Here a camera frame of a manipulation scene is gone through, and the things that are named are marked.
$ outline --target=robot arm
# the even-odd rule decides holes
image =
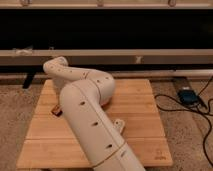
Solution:
[[[59,88],[65,119],[94,170],[144,171],[101,108],[114,92],[113,77],[98,70],[68,67],[63,57],[46,62],[44,70]]]

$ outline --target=beige carpet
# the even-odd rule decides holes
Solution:
[[[23,78],[10,77],[7,79],[5,76],[0,76],[0,171],[16,170],[16,161],[44,79],[35,79],[27,90],[22,89],[22,82]],[[205,82],[202,80],[191,82],[196,91],[200,90],[204,84]],[[165,93],[176,97],[173,84],[170,81],[152,81],[152,87],[155,94]],[[204,99],[213,97],[213,83],[203,95]],[[159,99],[158,103],[171,109],[178,107],[163,98]],[[172,167],[147,168],[147,170],[209,171],[211,167],[202,150],[202,139],[207,130],[207,122],[200,116],[188,112],[160,111],[160,114],[174,165]],[[207,150],[213,160],[213,134],[209,137]]]

